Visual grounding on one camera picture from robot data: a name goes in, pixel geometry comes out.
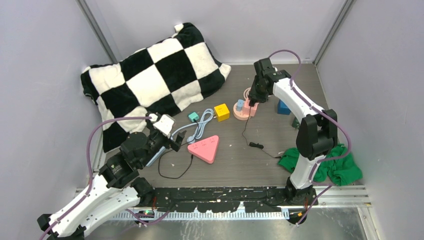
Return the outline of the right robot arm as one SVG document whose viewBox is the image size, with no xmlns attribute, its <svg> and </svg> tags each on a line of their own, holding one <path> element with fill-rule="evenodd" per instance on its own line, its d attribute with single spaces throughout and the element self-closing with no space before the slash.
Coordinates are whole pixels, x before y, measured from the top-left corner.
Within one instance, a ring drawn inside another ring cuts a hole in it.
<svg viewBox="0 0 424 240">
<path fill-rule="evenodd" d="M 283 196 L 291 205 L 301 205 L 313 194 L 312 181 L 321 161 L 338 143 L 337 114 L 316 105 L 298 89 L 288 73 L 277 71 L 269 58 L 253 65 L 255 77 L 248 93 L 249 106 L 265 103 L 274 95 L 300 123 L 296 137 L 299 157 L 287 179 Z"/>
</svg>

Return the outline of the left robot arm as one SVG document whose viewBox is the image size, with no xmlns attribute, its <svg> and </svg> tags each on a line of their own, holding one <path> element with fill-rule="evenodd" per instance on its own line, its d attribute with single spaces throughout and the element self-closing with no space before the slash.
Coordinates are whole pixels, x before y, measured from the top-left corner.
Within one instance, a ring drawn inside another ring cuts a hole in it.
<svg viewBox="0 0 424 240">
<path fill-rule="evenodd" d="M 42 214 L 37 223 L 50 240 L 82 240 L 91 230 L 113 215 L 137 205 L 148 207 L 154 199 L 154 189 L 139 176 L 153 156 L 164 148 L 179 151 L 185 131 L 174 139 L 152 130 L 149 135 L 131 133 L 110 157 L 91 185 L 68 205 L 54 214 Z"/>
</svg>

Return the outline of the yellow cube socket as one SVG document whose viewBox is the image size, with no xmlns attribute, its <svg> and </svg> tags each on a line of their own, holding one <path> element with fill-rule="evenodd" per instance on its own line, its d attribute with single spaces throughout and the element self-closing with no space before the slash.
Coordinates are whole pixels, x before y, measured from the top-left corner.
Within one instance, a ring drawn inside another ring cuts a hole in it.
<svg viewBox="0 0 424 240">
<path fill-rule="evenodd" d="M 218 122 L 222 122 L 230 118 L 230 110 L 225 103 L 215 106 L 213 110 Z"/>
</svg>

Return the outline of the dark green cube socket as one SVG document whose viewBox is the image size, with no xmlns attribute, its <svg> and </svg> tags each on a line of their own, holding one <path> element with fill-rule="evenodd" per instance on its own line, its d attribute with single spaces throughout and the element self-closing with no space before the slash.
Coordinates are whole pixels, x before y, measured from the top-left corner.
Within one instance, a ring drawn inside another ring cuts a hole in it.
<svg viewBox="0 0 424 240">
<path fill-rule="evenodd" d="M 296 130 L 298 130 L 300 128 L 300 122 L 298 121 L 298 119 L 296 117 L 293 119 L 291 126 Z"/>
</svg>

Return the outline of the light blue plug adapter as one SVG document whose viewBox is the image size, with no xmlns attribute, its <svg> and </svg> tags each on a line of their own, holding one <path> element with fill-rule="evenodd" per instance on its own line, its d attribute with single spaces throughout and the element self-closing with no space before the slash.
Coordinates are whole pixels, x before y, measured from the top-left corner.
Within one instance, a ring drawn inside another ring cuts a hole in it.
<svg viewBox="0 0 424 240">
<path fill-rule="evenodd" d="M 236 110 L 237 112 L 242 112 L 242 111 L 243 111 L 244 103 L 245 103 L 245 101 L 244 101 L 244 100 L 239 99 L 239 100 L 237 101 L 237 103 L 236 103 L 235 110 Z"/>
</svg>

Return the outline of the pink cube socket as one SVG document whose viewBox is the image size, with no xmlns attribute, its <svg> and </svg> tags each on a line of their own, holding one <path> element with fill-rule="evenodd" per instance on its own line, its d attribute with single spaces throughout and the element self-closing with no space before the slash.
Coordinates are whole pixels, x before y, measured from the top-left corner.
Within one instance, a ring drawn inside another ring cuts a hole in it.
<svg viewBox="0 0 424 240">
<path fill-rule="evenodd" d="M 243 105 L 243 109 L 242 109 L 242 113 L 244 115 L 249 115 L 250 117 L 254 117 L 256 115 L 257 112 L 257 108 L 258 108 L 259 103 L 256 104 L 256 106 L 254 107 L 250 107 L 249 106 L 249 100 L 246 99 L 244 101 L 244 105 Z"/>
</svg>

